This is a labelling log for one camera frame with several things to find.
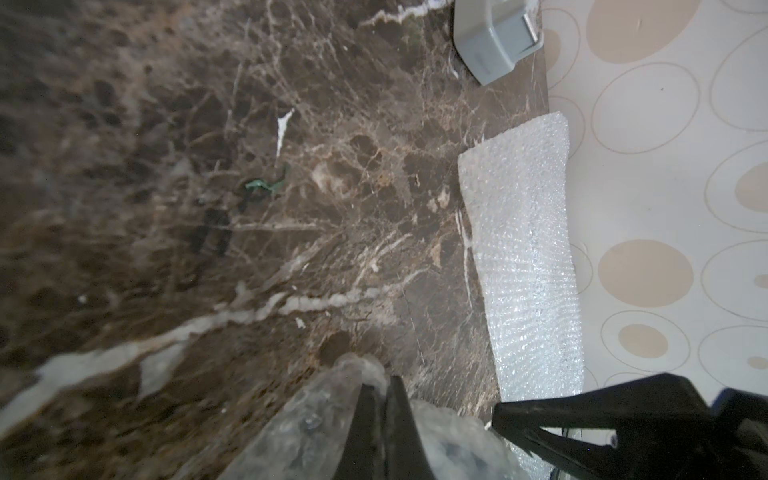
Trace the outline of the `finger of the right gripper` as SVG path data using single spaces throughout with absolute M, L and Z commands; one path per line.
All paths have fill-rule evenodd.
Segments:
M 579 395 L 498 403 L 492 428 L 575 479 L 764 479 L 767 399 L 707 404 L 669 373 Z

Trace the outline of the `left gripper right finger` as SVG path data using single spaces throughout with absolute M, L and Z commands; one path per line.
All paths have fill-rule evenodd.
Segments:
M 392 376 L 384 413 L 384 468 L 389 480 L 434 480 L 400 376 Z

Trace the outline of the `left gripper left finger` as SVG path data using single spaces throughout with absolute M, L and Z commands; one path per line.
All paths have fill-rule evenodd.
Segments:
M 379 394 L 373 386 L 363 384 L 333 480 L 384 478 L 381 420 Z

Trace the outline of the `white green small device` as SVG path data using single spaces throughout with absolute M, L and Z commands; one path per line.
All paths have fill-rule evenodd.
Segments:
M 461 60 L 483 86 L 511 73 L 544 44 L 538 1 L 457 0 L 453 41 Z

